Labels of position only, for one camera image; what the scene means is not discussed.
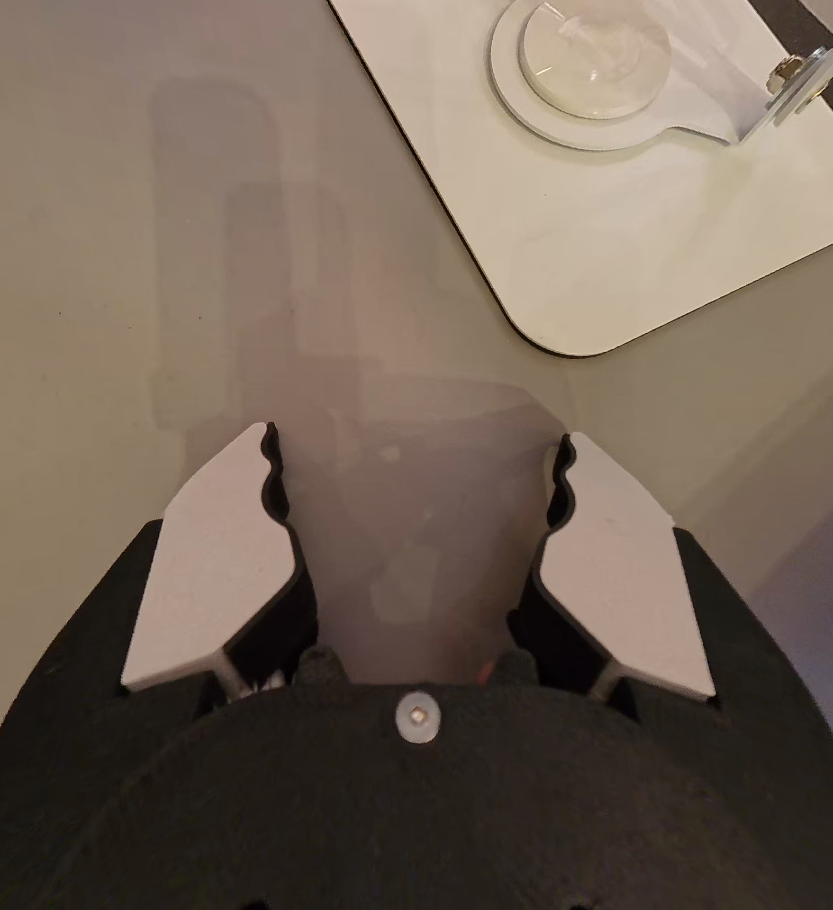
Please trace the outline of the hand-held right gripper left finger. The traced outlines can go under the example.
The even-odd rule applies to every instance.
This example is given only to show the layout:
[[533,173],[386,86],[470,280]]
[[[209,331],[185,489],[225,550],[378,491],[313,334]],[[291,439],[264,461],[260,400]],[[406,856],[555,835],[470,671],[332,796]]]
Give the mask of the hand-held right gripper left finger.
[[316,595],[288,521],[274,423],[244,430],[163,512],[122,686],[210,673],[228,698],[289,683],[316,641]]

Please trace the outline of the clear round stand foot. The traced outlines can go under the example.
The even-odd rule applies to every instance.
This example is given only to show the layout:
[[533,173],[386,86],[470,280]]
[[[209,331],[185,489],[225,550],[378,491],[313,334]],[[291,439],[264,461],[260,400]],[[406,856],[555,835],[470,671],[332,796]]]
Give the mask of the clear round stand foot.
[[498,98],[532,134],[587,152],[676,129],[737,146],[807,108],[833,43],[783,46],[746,1],[512,2],[488,45]]

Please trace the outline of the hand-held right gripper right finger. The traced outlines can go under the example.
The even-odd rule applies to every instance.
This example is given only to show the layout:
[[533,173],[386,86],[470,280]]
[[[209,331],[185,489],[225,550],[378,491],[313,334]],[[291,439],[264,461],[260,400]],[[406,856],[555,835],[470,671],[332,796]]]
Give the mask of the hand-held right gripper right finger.
[[516,646],[550,689],[609,701],[633,680],[709,702],[709,669],[673,518],[591,438],[566,433],[546,529],[517,607]]

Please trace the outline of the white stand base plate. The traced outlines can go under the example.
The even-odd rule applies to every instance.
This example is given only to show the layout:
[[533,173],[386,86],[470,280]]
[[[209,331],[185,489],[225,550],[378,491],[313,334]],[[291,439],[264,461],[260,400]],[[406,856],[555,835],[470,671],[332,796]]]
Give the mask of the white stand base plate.
[[587,358],[833,245],[833,110],[741,146],[670,128],[576,150],[529,129],[491,58],[533,2],[331,2],[507,322]]

